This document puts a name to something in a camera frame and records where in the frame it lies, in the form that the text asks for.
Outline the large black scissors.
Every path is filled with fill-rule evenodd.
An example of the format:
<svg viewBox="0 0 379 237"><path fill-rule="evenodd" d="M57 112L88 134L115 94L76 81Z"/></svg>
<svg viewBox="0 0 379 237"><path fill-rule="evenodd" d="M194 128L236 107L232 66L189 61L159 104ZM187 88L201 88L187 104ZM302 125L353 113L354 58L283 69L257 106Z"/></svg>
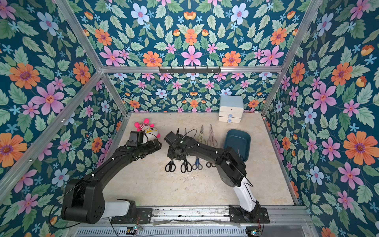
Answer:
<svg viewBox="0 0 379 237"><path fill-rule="evenodd" d="M180 167L180 171L182 173L192 172L192 165L187 160L183 160L183 163Z"/></svg>

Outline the black grey scissors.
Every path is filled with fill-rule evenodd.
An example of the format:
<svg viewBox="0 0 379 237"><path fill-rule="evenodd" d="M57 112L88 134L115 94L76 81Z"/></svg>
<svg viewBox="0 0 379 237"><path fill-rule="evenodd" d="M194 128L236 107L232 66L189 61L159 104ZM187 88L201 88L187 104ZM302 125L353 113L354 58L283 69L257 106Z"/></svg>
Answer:
<svg viewBox="0 0 379 237"><path fill-rule="evenodd" d="M170 172L170 173L172 173L172 172L174 172L175 170L176 170L176 165L175 165L173 159L171 159L171 160L169 161L169 163L165 166L165 171L166 171L166 172Z"/></svg>

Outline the blue handled scissors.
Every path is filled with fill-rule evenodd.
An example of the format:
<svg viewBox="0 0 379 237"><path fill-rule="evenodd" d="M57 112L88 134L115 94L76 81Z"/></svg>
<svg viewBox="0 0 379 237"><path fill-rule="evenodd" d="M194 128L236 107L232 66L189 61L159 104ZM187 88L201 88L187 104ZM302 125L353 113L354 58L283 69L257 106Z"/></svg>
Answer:
<svg viewBox="0 0 379 237"><path fill-rule="evenodd" d="M198 157L195 158L195 163L192 165L192 170L202 170L203 165L200 163L200 159Z"/></svg>

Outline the cream yellow scissors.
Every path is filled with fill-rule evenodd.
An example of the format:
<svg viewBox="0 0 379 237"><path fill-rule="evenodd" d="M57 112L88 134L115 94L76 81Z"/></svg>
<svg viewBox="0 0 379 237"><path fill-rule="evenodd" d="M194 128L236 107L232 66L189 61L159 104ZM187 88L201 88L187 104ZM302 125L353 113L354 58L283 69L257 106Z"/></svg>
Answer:
<svg viewBox="0 0 379 237"><path fill-rule="evenodd" d="M202 144L206 144L205 136L204 136L204 126L201 126L199 136L196 138L196 141Z"/></svg>

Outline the small black scissors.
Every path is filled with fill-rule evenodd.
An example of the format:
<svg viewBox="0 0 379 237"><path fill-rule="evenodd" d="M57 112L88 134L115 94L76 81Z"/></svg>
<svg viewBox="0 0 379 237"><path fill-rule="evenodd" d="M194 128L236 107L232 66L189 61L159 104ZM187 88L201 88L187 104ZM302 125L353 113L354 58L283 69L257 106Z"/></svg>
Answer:
<svg viewBox="0 0 379 237"><path fill-rule="evenodd" d="M211 163L211 162L207 162L207 163L206 163L206 167L207 167L207 168L211 168L211 167L216 167L216 165L213 164L213 163Z"/></svg>

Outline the pink scissors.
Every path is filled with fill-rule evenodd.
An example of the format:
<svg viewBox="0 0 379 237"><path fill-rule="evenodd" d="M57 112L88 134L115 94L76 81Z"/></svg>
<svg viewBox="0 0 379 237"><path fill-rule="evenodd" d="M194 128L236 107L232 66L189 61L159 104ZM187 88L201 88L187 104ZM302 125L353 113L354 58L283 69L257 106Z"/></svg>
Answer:
<svg viewBox="0 0 379 237"><path fill-rule="evenodd" d="M209 126L209 138L207 140L207 145L211 147L218 147L218 142L214 136L212 124Z"/></svg>

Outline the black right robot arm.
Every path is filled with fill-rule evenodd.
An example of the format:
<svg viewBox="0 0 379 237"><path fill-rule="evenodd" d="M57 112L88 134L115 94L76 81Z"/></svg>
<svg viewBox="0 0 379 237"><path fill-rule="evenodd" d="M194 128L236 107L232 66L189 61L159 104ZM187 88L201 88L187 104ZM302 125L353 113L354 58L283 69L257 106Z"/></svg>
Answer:
<svg viewBox="0 0 379 237"><path fill-rule="evenodd" d="M215 166L221 180L234 189L241 209L250 214L259 210L259 202L250 190L253 185L246 177L246 165L232 148L211 147L188 136L177 137L174 135L173 139L165 137L164 140L169 145L167 156L171 159L166 166L167 172L172 172L171 167L174 160L183 161L180 171L186 173L193 170L192 165L188 162L188 156L203 159Z"/></svg>

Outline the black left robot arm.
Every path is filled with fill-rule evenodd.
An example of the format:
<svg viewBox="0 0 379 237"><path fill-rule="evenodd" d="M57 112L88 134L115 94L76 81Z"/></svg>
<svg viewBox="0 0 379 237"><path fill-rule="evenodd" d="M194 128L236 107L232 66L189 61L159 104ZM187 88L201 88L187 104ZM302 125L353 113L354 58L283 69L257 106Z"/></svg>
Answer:
<svg viewBox="0 0 379 237"><path fill-rule="evenodd" d="M111 157L91 174L68 182L68 190L63 197L62 219L95 224L100 219L128 214L131 201L106 201L103 195L104 188L124 167L159 151L162 147L157 139L144 144L136 143L135 146L131 144L128 142L125 146L118 147Z"/></svg>

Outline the teal plastic storage box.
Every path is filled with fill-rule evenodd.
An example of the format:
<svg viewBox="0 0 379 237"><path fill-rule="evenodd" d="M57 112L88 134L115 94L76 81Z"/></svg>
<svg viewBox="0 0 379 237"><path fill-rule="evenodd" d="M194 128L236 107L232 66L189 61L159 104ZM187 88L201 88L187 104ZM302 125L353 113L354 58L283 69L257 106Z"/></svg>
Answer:
<svg viewBox="0 0 379 237"><path fill-rule="evenodd" d="M228 147L233 148L241 160L246 162L249 159L250 143L251 136L249 133L238 129L231 129L227 132L224 149Z"/></svg>

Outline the white pink plush toy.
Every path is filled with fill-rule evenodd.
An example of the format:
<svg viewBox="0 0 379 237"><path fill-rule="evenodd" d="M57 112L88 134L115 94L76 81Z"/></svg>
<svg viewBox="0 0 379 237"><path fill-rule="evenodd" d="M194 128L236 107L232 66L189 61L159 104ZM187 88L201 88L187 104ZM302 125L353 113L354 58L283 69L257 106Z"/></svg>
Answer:
<svg viewBox="0 0 379 237"><path fill-rule="evenodd" d="M145 140L154 140L161 137L158 129L155 127L153 123L150 123L150 120L148 118L141 123L135 122L134 126L137 129L137 131L143 131L146 134L144 138Z"/></svg>

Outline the small white drawer cabinet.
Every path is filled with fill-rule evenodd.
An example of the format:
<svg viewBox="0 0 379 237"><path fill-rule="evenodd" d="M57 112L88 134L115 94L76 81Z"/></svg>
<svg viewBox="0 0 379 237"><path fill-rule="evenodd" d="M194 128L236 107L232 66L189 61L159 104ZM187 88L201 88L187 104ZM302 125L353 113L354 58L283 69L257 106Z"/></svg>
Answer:
<svg viewBox="0 0 379 237"><path fill-rule="evenodd" d="M240 123L244 111L241 96L221 95L219 118L220 122Z"/></svg>

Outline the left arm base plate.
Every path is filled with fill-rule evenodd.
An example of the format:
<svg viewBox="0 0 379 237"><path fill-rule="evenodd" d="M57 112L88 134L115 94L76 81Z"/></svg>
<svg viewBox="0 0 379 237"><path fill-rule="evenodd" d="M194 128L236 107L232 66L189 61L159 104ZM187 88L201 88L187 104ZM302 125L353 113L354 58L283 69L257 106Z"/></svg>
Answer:
<svg viewBox="0 0 379 237"><path fill-rule="evenodd" d="M116 216L111 219L114 225L122 224L149 224L152 218L152 208L132 208L124 216Z"/></svg>

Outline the black hook rail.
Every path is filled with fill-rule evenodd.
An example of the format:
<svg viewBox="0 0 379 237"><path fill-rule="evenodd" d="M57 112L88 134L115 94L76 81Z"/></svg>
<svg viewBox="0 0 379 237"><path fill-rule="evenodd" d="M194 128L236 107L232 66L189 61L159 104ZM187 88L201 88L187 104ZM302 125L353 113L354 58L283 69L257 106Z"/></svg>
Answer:
<svg viewBox="0 0 379 237"><path fill-rule="evenodd" d="M177 73L177 74L186 74L186 73L199 73L199 74L208 74L208 73L220 73L221 67L158 67L160 73Z"/></svg>

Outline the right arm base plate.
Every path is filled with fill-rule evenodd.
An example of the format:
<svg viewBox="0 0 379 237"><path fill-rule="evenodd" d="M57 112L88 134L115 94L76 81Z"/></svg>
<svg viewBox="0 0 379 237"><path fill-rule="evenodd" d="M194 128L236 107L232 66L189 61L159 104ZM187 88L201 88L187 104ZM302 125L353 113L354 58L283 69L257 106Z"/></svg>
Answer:
<svg viewBox="0 0 379 237"><path fill-rule="evenodd" d="M270 223L268 211L264 207L255 206L248 212L240 206L229 206L230 221L242 224L268 224Z"/></svg>

